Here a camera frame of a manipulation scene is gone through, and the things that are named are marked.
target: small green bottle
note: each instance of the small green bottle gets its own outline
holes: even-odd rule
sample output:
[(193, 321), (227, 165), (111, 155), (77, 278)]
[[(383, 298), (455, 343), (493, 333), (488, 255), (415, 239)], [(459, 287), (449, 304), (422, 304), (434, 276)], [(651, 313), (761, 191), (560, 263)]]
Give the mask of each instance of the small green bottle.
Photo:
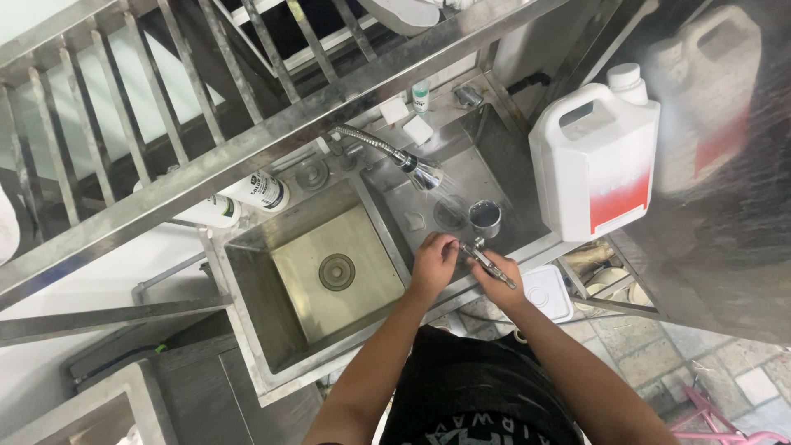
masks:
[(412, 107), (414, 112), (423, 115), (429, 111), (429, 88), (431, 81), (428, 79), (421, 80), (412, 86)]

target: pink chair leg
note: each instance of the pink chair leg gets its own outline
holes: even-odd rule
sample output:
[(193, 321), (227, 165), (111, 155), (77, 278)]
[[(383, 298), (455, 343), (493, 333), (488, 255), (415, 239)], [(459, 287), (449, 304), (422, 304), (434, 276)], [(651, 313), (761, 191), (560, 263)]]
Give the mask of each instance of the pink chair leg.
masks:
[[(689, 398), (694, 402), (697, 409), (683, 417), (679, 420), (670, 431), (673, 432), (679, 439), (709, 439), (709, 440), (719, 440), (722, 445), (731, 445), (732, 442), (738, 443), (739, 445), (754, 445), (761, 440), (765, 439), (773, 439), (781, 443), (791, 443), (787, 438), (783, 437), (774, 432), (768, 431), (761, 431), (756, 432), (750, 436), (746, 436), (743, 432), (739, 431), (737, 427), (735, 427), (732, 423), (728, 422), (728, 419), (725, 419), (725, 416), (720, 414), (717, 409), (715, 409), (711, 402), (709, 402), (705, 397), (702, 396), (698, 391), (694, 388), (690, 388), (689, 386), (684, 386), (684, 391), (687, 393)], [(690, 420), (694, 419), (697, 416), (703, 416), (703, 420), (709, 425), (712, 432), (678, 432), (676, 431), (685, 423), (689, 422)], [(730, 431), (730, 432), (720, 432), (717, 428), (717, 425), (714, 423), (712, 416), (716, 417), (722, 424)]]

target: flexible faucet hose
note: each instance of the flexible faucet hose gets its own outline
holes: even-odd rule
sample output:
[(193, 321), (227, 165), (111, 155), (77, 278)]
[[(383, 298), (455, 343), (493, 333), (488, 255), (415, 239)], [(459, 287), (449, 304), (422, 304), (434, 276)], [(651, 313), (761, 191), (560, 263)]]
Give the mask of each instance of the flexible faucet hose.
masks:
[(360, 139), (362, 142), (367, 143), (368, 145), (386, 154), (390, 158), (393, 158), (398, 163), (403, 164), (407, 160), (407, 156), (401, 150), (396, 149), (394, 146), (386, 143), (374, 135), (371, 135), (370, 133), (366, 133), (363, 130), (358, 130), (357, 128), (352, 127), (351, 125), (340, 124), (339, 126), (335, 127), (335, 131), (342, 135)]

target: tiled floor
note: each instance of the tiled floor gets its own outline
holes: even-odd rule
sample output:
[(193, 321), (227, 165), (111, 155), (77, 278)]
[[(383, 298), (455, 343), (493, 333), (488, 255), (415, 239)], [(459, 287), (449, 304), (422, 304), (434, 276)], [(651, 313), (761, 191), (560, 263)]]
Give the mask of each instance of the tiled floor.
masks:
[[(513, 330), (511, 325), (466, 317), (504, 320), (497, 307), (480, 298), (442, 318), (456, 335), (490, 340)], [(672, 424), (694, 406), (682, 385), (697, 387), (746, 433), (772, 431), (791, 437), (791, 352), (780, 346), (738, 339), (686, 326), (640, 317), (596, 320), (615, 314), (605, 310), (578, 311), (564, 325), (574, 340), (601, 358)], [(707, 431), (702, 422), (685, 431)], [(681, 440), (690, 445), (711, 441)]]

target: sink drain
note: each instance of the sink drain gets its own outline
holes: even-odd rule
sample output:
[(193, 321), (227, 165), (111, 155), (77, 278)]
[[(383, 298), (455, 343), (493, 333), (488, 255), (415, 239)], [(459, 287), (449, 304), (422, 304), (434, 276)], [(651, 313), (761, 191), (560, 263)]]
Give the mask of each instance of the sink drain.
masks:
[(462, 230), (467, 225), (464, 198), (458, 195), (445, 196), (434, 205), (434, 221), (448, 232)]
[(319, 280), (330, 291), (342, 291), (354, 281), (354, 263), (342, 253), (333, 253), (321, 262)]

